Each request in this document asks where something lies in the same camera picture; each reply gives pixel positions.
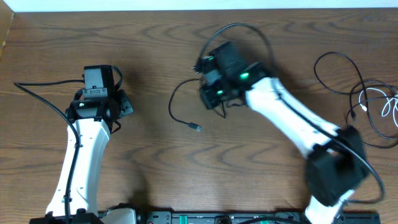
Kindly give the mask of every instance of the wood grain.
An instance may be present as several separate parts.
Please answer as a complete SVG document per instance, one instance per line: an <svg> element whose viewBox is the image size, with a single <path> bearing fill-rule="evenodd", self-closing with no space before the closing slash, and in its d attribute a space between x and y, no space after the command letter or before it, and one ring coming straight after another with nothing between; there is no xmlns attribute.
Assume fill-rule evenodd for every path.
<svg viewBox="0 0 398 224"><path fill-rule="evenodd" d="M284 85L321 117L343 125L348 99L325 90L313 63L321 54L344 52L364 78L397 81L398 9L253 10L20 13L16 15L0 62L0 220L27 222L49 204L62 168L66 124L51 109L12 83L79 78L85 65L117 65L125 79L134 114L107 145L98 189L99 209L120 202L145 208L194 211L264 211L305 208L304 160L268 120L248 108L231 108L223 120L207 111L198 83L175 96L175 116L204 127L197 133L167 112L171 92L195 77L192 65L205 41L231 22L248 22L270 38ZM255 34L229 30L212 47L231 39L251 61L266 60ZM328 57L319 64L327 85L349 91L358 78L347 62ZM80 84L32 88L61 109ZM396 134L392 118L378 118L381 131ZM388 143L358 111L353 123L363 138ZM387 197L377 210L383 223L396 223L398 149L367 149L382 176ZM377 191L370 177L357 198Z"/></svg>
<svg viewBox="0 0 398 224"><path fill-rule="evenodd" d="M6 45L6 39L11 27L12 18L14 17L14 12L7 6L7 4L0 0L0 59L2 55L2 50Z"/></svg>

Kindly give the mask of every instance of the white wall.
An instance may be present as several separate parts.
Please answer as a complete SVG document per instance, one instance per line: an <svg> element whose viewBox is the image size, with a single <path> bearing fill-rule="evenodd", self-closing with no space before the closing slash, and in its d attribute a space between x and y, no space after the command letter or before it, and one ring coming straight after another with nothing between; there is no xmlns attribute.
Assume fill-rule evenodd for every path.
<svg viewBox="0 0 398 224"><path fill-rule="evenodd" d="M398 0L4 0L14 12L398 7Z"/></svg>

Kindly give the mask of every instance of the cable connector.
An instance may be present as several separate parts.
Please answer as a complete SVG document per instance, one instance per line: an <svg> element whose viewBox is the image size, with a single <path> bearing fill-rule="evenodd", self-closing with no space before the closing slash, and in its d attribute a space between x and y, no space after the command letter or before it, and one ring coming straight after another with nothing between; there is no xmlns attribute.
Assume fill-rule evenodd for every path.
<svg viewBox="0 0 398 224"><path fill-rule="evenodd" d="M364 105L361 105L361 107L362 107L362 110L363 110L363 111L365 111L365 112L367 112L367 111L368 111L368 108L367 108L367 107L365 107Z"/></svg>
<svg viewBox="0 0 398 224"><path fill-rule="evenodd" d="M351 117L354 121L356 121L356 113L354 111L351 112Z"/></svg>
<svg viewBox="0 0 398 224"><path fill-rule="evenodd" d="M195 123L189 123L188 127L198 131L198 132L202 132L203 128Z"/></svg>
<svg viewBox="0 0 398 224"><path fill-rule="evenodd" d="M202 63L203 63L203 59L201 57L198 57L198 60L196 62L196 64L192 67L192 69L197 73L201 73L202 72Z"/></svg>

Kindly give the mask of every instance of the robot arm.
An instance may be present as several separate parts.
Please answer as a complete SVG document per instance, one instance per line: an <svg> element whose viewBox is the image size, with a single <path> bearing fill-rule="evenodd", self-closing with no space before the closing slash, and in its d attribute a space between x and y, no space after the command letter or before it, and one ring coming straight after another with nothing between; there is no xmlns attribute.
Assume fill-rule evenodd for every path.
<svg viewBox="0 0 398 224"><path fill-rule="evenodd" d="M296 113L289 109L281 100L272 87L276 83L279 93L291 106L300 111L313 123L337 136L339 128L310 111L301 102L294 98L280 83L277 78L263 78L252 86L252 90L246 92L248 106L265 116L276 127L278 127L299 149L304 158L313 152L315 145L325 145L330 139L319 133ZM332 223L342 204L354 193L353 189L347 190L332 206L325 206L314 196L311 197L310 205L305 211L305 216L313 223Z"/></svg>
<svg viewBox="0 0 398 224"><path fill-rule="evenodd" d="M117 84L114 84L113 70L120 75ZM119 89L123 76L117 67L85 67L83 76L85 88L76 93L65 115L80 137L78 154L75 153L75 133L69 126L67 152L57 189L45 217L32 219L31 223L61 223L61 220L69 223L71 218L73 223L86 223L87 219L98 219L96 194L104 150L113 123L120 128L117 120L132 113L133 109L125 92ZM73 161L75 166L67 204L65 192Z"/></svg>
<svg viewBox="0 0 398 224"><path fill-rule="evenodd" d="M81 147L72 178L70 192L70 214L75 215L78 210L98 215L97 189L101 163L105 146L109 141L110 132L105 121L95 121L94 118L78 119L73 124L80 135ZM65 215L65 186L75 152L76 139L72 129L68 127L68 146L63 162L60 180L53 199L47 207L46 214L54 217Z"/></svg>
<svg viewBox="0 0 398 224"><path fill-rule="evenodd" d="M335 124L325 121L310 111L294 98L277 78L263 78L258 81L252 86L252 90L246 92L248 106L278 127L297 146L304 158L313 152L314 145L324 145L330 139L301 119L281 100L278 100L279 96L274 91L272 82L276 83L276 88L291 106L328 133L337 136L336 130L339 128Z"/></svg>
<svg viewBox="0 0 398 224"><path fill-rule="evenodd" d="M206 80L200 88L200 96L208 109L242 99L297 146L307 160L305 180L313 195L305 215L313 224L331 223L342 204L369 173L358 158L341 146L343 142L366 159L357 130L353 127L342 130L310 111L261 63L248 65L231 42L199 58L194 69Z"/></svg>

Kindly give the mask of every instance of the tangled cable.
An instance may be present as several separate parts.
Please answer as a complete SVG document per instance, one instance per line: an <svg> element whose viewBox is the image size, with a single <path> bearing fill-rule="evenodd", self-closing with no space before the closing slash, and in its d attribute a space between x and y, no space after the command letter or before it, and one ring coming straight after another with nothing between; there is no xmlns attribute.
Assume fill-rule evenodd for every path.
<svg viewBox="0 0 398 224"><path fill-rule="evenodd" d="M354 67L355 67L355 69L356 69L356 72L357 72L357 74L358 74L358 76L359 76L360 82L359 82L358 84L356 84L356 85L351 89L351 91L350 91L349 93L348 93L348 92L340 92L340 91L336 91L336 90L331 89L330 87L326 86L326 85L320 80L320 78L319 78L319 76L318 76L318 73L317 73L317 64L318 64L318 62L319 62L324 56L330 55L330 54L337 54L337 55L339 55L339 56L344 57L344 58L347 59L349 62L351 62L351 64L354 65ZM381 133L381 132L374 126L374 123L373 123L371 114L370 114L370 112L369 112L369 110L368 110L368 108L369 108L368 102L369 102L369 101L379 100L379 99L386 99L386 100L387 100L387 103L386 103L386 105L383 107L382 116L383 116L383 115L384 115L384 116L387 116L387 115L389 114L389 112L391 111L391 105L390 105L390 103L391 103L392 100L395 100L395 104L394 104L393 109L392 109L392 114L393 114L394 122L396 122L394 112L395 112L395 110L398 111L398 94L397 94L397 92L396 92L396 90L398 90L398 87L396 87L396 86L394 86L394 85L388 85L387 83L384 83L384 82L381 82L381 81L378 81L378 80L366 80L366 81L364 81L364 80L363 80L363 77L362 77L362 74L361 74L361 72L359 71L359 68L358 68L358 66L355 64L355 62L354 62L352 59L350 59L347 55L345 55L345 54L343 54L343 53L339 53L339 52L327 52L327 53L321 55L320 57L318 57L317 61L315 62L314 66L313 66L313 71L314 71L315 77L318 79L318 81L319 81L327 90L331 91L332 93L341 94L341 95L348 95L348 96L349 96L349 111L347 112L346 119L345 119L346 125L348 125L348 117L349 117L350 115L351 115L351 117L352 117L353 119L356 118L356 114L355 114L355 112L354 112L354 108L357 107L357 106L361 106L362 109L366 112L366 114L367 114L367 116L368 116L368 120L369 120L370 125L372 126L373 130L374 130L378 135L380 135L381 137L383 137L383 138L385 138L385 139L395 139L395 140L398 140L398 137L395 137L395 136L386 136L385 134ZM366 86L366 85L365 85L366 83L375 83L375 84L374 84L374 85ZM356 90L357 87L359 87L359 86L362 86L362 89L361 89L361 90ZM375 87L387 88L387 89L391 92L391 96L388 96L384 91L381 91L381 90L379 90L379 89L376 89ZM375 98L368 98L367 90L376 90L376 91L380 91L381 93L383 93L384 96L375 97ZM359 93L359 103L353 105L352 97L353 97L354 94L358 94L358 93ZM363 101L361 101L362 94L363 94L364 97L365 97L365 100L363 100ZM386 114L384 114L384 110L386 109L387 106L389 107L389 110L388 110L388 112L387 112ZM390 144L390 145L387 145L387 146L378 146L378 145L370 144L370 143L367 143L367 142L362 142L362 143L363 143L364 145L371 146L371 147L376 147L376 148L379 148L379 149L390 149L390 148L392 148L392 147L398 145L398 141L395 141L393 144Z"/></svg>

